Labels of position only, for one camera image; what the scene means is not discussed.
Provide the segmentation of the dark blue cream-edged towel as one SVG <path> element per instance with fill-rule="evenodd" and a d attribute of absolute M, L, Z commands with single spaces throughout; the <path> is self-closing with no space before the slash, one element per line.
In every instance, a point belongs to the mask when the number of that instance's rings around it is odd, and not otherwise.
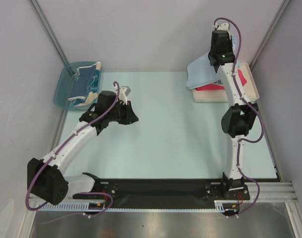
<path fill-rule="evenodd" d="M 98 97 L 101 62 L 77 69 L 77 81 L 72 87 L 68 100 L 74 108 L 90 105 Z"/>

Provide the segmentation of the light blue towel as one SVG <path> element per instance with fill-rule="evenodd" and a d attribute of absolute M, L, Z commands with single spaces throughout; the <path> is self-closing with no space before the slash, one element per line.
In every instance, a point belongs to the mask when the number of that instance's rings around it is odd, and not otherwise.
<path fill-rule="evenodd" d="M 207 52 L 190 63 L 187 66 L 186 86 L 189 89 L 195 89 L 215 83 L 220 79 L 217 74 L 218 69 L 226 64 L 230 63 L 231 70 L 236 69 L 237 62 L 233 54 L 233 50 L 236 49 L 236 39 L 232 40 L 232 44 L 234 46 L 232 46 L 230 59 L 227 54 Z"/>

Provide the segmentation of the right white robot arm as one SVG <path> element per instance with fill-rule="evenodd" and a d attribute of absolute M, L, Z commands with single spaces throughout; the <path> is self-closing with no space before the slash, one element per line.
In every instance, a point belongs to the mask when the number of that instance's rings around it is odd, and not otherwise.
<path fill-rule="evenodd" d="M 208 53 L 210 65 L 221 79 L 229 108 L 221 119 L 221 128 L 227 137 L 227 162 L 223 171 L 220 193 L 225 199 L 236 199 L 247 191 L 242 169 L 244 139 L 254 124 L 258 109 L 246 96 L 236 68 L 230 32 L 223 26 L 212 31 Z"/>

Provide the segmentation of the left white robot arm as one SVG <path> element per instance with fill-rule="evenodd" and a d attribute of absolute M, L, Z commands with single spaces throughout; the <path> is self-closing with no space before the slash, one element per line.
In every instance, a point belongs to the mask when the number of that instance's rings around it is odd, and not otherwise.
<path fill-rule="evenodd" d="M 46 203 L 58 205 L 65 198 L 97 199 L 101 197 L 100 179 L 91 173 L 65 177 L 64 173 L 81 150 L 112 122 L 130 125 L 139 120 L 128 100 L 130 88 L 102 91 L 79 118 L 68 138 L 41 159 L 27 165 L 27 189 Z"/>

